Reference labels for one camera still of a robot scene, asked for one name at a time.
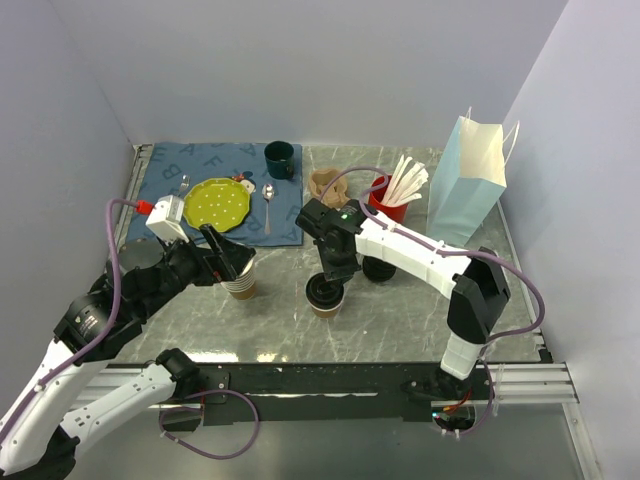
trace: spoon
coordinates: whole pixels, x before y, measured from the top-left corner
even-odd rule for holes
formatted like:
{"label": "spoon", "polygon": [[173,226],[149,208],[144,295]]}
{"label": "spoon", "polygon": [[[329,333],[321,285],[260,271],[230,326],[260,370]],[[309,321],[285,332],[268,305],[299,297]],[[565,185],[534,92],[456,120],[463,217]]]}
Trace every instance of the spoon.
{"label": "spoon", "polygon": [[267,218],[264,221],[264,233],[269,235],[271,233],[271,225],[269,225],[269,202],[276,195],[276,191],[273,188],[273,185],[267,183],[264,187],[262,187],[262,196],[267,201]]}
{"label": "spoon", "polygon": [[189,175],[183,175],[182,183],[180,184],[180,188],[178,188],[178,197],[180,197],[187,188],[189,188],[189,183],[191,183],[191,177]]}

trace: scalloped plate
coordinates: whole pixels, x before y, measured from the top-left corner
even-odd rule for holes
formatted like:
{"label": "scalloped plate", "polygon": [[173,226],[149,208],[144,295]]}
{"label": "scalloped plate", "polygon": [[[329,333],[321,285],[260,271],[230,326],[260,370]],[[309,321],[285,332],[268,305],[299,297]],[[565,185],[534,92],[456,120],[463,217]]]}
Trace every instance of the scalloped plate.
{"label": "scalloped plate", "polygon": [[230,178],[205,180],[194,186],[184,201],[184,218],[196,230],[210,223],[217,231],[228,232],[251,210],[249,192]]}

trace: red cup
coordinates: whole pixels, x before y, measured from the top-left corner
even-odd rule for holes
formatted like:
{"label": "red cup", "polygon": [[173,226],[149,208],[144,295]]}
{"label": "red cup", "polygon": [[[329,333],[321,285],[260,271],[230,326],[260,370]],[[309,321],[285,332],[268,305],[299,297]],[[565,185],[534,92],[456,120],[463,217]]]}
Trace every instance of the red cup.
{"label": "red cup", "polygon": [[[376,178],[375,182],[373,182],[371,184],[372,187],[375,187],[376,185],[380,185],[382,182],[384,182],[384,177],[378,177]],[[369,205],[371,205],[372,207],[374,207],[376,210],[384,213],[387,217],[389,217],[391,220],[393,220],[396,223],[402,223],[404,221],[404,216],[407,213],[407,207],[409,206],[408,203],[405,203],[404,205],[400,205],[399,207],[388,207],[386,205],[382,205],[380,202],[382,201],[382,199],[384,198],[384,194],[387,191],[387,187],[389,185],[385,185],[384,187],[382,187],[380,190],[376,190],[375,192],[371,192],[369,194]]]}

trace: blue placemat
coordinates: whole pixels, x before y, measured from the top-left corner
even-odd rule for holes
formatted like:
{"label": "blue placemat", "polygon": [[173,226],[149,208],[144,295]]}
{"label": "blue placemat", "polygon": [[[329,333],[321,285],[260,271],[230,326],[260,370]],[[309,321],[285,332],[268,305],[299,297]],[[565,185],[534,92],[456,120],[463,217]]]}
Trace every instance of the blue placemat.
{"label": "blue placemat", "polygon": [[[251,193],[251,212],[242,225],[224,236],[255,247],[302,245],[302,230],[295,224],[302,207],[302,146],[293,146],[295,174],[291,180],[275,180],[269,175],[264,147],[265,144],[259,143],[157,143],[138,200],[155,203],[162,196],[177,194],[184,174],[191,176],[190,187],[209,178],[236,177],[249,191],[255,187]],[[271,183],[276,190],[276,197],[269,206],[270,235],[264,233],[267,212],[262,187],[265,183]],[[127,241],[153,238],[153,233],[144,225],[146,218],[134,214]],[[196,243],[204,241],[200,232],[187,225],[184,219],[182,227]]]}

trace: red cable connector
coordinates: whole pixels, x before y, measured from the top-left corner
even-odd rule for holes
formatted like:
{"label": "red cable connector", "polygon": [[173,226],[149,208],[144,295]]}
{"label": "red cable connector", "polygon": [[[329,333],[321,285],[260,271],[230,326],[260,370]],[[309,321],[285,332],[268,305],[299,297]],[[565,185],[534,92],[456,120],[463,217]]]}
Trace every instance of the red cable connector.
{"label": "red cable connector", "polygon": [[144,200],[138,200],[136,205],[136,212],[142,215],[149,215],[153,211],[153,203],[145,202]]}

